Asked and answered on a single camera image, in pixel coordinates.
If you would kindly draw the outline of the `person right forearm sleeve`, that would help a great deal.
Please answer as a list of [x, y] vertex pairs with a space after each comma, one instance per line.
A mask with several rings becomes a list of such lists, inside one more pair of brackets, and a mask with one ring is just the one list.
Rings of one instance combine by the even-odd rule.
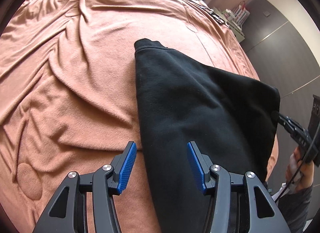
[[280, 198], [278, 208], [291, 232], [303, 232], [311, 201], [312, 187]]

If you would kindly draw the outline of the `person right hand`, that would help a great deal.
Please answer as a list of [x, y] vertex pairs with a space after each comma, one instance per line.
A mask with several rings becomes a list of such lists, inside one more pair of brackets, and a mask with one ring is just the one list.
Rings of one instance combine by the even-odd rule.
[[297, 167], [300, 168], [300, 181], [296, 185], [295, 193], [298, 193], [301, 190], [307, 189], [313, 185], [313, 177], [315, 165], [313, 162], [310, 163], [302, 163], [302, 155], [300, 153], [300, 148], [297, 146], [292, 154], [296, 160]]

